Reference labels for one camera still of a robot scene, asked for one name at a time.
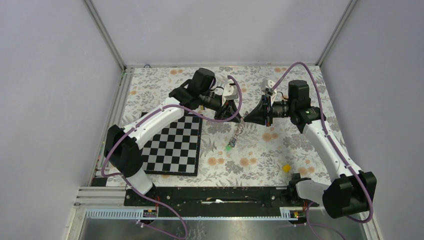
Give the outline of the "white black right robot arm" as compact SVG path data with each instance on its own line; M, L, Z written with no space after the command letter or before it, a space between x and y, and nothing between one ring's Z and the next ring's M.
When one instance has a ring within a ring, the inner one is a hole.
M323 184L293 174L287 186L287 201L293 206L313 201L334 219L362 212L372 214L377 179L371 171L364 172L337 142L321 109L311 105L308 83L291 80L288 99L281 101L276 100L275 85L272 80L262 82L260 101L244 121L270 127L276 118L289 118L312 144L331 181Z

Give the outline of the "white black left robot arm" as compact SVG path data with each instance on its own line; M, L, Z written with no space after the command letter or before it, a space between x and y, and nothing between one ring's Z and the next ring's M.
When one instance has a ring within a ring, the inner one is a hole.
M157 107L138 120L119 127L114 124L106 133L104 144L104 165L110 163L118 172L116 175L136 192L136 199L144 206L155 200L154 184L142 169L140 150L148 140L164 127L191 113L204 120L208 117L197 113L199 106L213 110L215 123L225 123L238 118L243 98L239 83L229 75L222 94L213 94L216 83L214 72L206 68L196 70L192 78L173 89Z

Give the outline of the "floral patterned table mat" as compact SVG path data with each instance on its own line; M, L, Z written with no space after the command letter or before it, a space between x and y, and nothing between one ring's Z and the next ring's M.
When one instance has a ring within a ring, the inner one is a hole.
M305 80L310 88L311 104L321 105L331 131L339 143L344 139L336 119L321 69L286 66L222 66L211 67L217 85L223 86L233 76L242 91L241 115L258 104L263 80L277 82L278 98L288 94L291 80ZM137 120L144 112L157 107L168 94L190 79L195 67L136 68L131 76L121 126ZM230 151L226 146L236 123L204 121L200 140L197 176L151 174L149 179L158 187L224 187L224 186L285 186L293 173L300 173L316 182L329 184L330 176L309 141L287 118L278 118L271 127L246 123L243 133ZM285 173L284 165L291 171Z

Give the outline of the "yellow cube block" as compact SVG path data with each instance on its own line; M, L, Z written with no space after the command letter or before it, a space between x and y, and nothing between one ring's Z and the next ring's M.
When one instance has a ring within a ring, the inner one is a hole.
M286 164L281 169L284 173L289 173L292 170L292 167L289 164Z

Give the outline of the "black white chessboard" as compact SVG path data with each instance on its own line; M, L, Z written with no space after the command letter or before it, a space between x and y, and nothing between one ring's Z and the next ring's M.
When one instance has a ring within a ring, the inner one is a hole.
M173 121L131 151L131 166L147 174L197 176L202 125L191 113Z

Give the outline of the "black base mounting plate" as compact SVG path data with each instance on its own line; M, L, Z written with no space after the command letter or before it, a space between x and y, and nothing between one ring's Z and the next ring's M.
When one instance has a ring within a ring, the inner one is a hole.
M236 216L270 213L284 208L295 217L304 214L309 200L296 198L286 187L155 187L139 196L134 190L125 192L123 205L165 211L176 216L213 214Z

